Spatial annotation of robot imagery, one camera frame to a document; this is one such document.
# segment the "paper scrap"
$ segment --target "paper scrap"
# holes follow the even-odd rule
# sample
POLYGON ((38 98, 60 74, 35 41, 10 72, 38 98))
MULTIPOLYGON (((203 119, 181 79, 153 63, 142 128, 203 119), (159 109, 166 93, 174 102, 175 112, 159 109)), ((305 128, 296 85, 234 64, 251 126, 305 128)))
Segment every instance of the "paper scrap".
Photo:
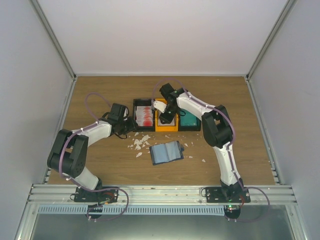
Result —
POLYGON ((136 140, 134 140, 134 143, 133 143, 134 145, 140 145, 140 144, 142 144, 142 140, 139 140, 139 139, 136 139, 136 140))
POLYGON ((149 135, 145 135, 142 139, 141 139, 141 141, 142 142, 145 142, 145 141, 147 141, 148 139, 150 139, 151 137, 149 137, 149 135))

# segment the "white panel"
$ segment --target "white panel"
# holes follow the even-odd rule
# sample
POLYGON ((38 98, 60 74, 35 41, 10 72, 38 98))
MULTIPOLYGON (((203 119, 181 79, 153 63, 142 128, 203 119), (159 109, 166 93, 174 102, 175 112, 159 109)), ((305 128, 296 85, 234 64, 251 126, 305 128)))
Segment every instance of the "white panel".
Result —
POLYGON ((252 85, 311 239, 319 239, 320 1, 297 1, 253 75, 252 85))
POLYGON ((39 2, 78 75, 244 75, 286 0, 39 2))
POLYGON ((14 239, 40 183, 71 83, 27 0, 0 1, 0 239, 14 239))

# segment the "small box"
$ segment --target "small box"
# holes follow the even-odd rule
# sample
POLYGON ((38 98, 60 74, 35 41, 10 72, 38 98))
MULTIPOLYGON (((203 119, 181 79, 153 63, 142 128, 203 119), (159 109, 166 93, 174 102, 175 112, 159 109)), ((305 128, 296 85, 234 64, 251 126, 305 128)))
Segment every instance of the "small box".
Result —
MULTIPOLYGON (((164 98, 156 98, 155 100, 167 103, 164 98)), ((132 116, 135 121, 137 121, 137 107, 151 107, 151 99, 134 99, 133 100, 133 111, 132 116)), ((152 126, 139 126, 134 130, 134 132, 187 132, 187 131, 200 131, 201 130, 201 120, 196 118, 190 112, 181 109, 180 115, 177 114, 174 118, 174 124, 161 124, 158 110, 152 110, 152 126)))
MULTIPOLYGON (((163 102, 167 104, 167 101, 164 98, 156 98, 156 101, 163 102)), ((175 118, 173 119, 174 124, 162 124, 159 120, 159 111, 155 110, 155 131, 156 132, 178 132, 179 128, 179 116, 178 114, 175 115, 175 118)))

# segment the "white robotic arm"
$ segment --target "white robotic arm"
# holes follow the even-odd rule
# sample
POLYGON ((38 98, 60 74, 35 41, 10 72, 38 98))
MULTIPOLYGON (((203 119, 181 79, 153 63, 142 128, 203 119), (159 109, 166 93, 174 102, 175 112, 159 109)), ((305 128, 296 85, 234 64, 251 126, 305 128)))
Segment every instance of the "white robotic arm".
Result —
POLYGON ((175 115, 180 112, 180 109, 187 110, 200 119, 204 139, 213 147, 219 163, 223 194, 229 200, 241 192, 238 179, 242 180, 236 167, 231 144, 232 130, 228 122, 216 111, 223 112, 229 118, 226 108, 222 105, 207 104, 190 92, 184 92, 183 89, 174 90, 169 83, 163 85, 160 92, 167 101, 167 105, 158 101, 153 102, 153 106, 162 112, 159 116, 160 121, 163 124, 170 123, 175 115))
POLYGON ((73 178, 81 186, 89 190, 96 190, 102 186, 100 179, 93 175, 86 167, 87 149, 95 142, 112 135, 126 135, 135 129, 135 122, 128 117, 128 108, 114 103, 107 118, 100 118, 94 124, 69 131, 62 129, 58 132, 47 165, 59 172, 59 163, 62 159, 62 174, 67 178, 73 178), (64 145, 68 138, 74 135, 67 145, 71 152, 64 151, 64 145))

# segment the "wooden table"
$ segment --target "wooden table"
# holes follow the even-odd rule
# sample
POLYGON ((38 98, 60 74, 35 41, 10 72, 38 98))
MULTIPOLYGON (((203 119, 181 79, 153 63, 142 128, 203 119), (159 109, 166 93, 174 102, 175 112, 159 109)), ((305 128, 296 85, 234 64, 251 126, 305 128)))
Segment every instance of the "wooden table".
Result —
MULTIPOLYGON (((243 77, 174 77, 196 97, 213 105, 224 105, 236 130, 233 145, 237 169, 245 185, 275 184, 250 94, 243 77)), ((79 77, 75 85, 64 128, 85 127, 94 122, 87 113, 84 99, 99 92, 111 103, 133 106, 133 99, 151 98, 155 84, 163 77, 79 77)), ((180 88, 170 81, 174 88, 180 88)), ((159 88, 156 97, 161 97, 159 88)), ((97 116, 109 110, 98 96, 89 98, 97 116)), ((200 132, 134 132, 122 140, 116 136, 102 139, 88 148, 86 166, 105 185, 219 185, 220 169, 213 149, 200 132), (179 140, 185 146, 184 159, 153 166, 147 146, 141 150, 128 147, 133 139, 149 135, 151 145, 179 140)), ((68 184, 52 171, 49 184, 68 184)))

